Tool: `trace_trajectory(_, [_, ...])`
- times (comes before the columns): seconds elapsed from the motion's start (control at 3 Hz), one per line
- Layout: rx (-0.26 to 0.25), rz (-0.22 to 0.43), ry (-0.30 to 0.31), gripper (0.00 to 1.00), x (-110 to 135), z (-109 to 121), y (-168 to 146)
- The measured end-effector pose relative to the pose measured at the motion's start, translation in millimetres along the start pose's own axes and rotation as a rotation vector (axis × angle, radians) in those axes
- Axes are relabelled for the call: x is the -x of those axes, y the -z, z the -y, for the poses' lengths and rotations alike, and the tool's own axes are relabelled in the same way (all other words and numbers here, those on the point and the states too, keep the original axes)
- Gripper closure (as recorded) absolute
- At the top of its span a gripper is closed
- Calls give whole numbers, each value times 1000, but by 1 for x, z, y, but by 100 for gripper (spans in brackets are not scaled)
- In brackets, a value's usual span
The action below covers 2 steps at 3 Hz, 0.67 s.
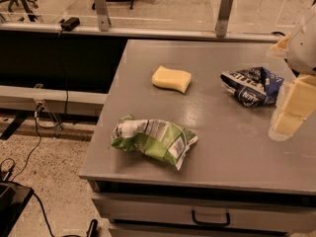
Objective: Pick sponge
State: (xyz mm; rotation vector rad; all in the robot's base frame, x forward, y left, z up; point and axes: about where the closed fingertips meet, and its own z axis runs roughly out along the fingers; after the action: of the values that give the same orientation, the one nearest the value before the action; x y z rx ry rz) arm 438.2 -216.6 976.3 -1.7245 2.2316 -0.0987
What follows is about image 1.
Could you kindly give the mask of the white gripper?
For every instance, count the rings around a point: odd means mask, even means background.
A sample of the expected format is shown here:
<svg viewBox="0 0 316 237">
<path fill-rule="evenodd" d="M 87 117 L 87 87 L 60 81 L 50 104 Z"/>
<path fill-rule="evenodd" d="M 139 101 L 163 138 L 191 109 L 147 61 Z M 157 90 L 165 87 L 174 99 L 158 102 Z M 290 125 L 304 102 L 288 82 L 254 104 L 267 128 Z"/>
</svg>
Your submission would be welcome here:
<svg viewBox="0 0 316 237">
<path fill-rule="evenodd" d="M 269 138 L 286 141 L 316 111 L 316 5 L 267 51 L 268 56 L 287 58 L 288 66 L 300 75 L 279 89 L 276 110 L 271 119 Z"/>
</svg>

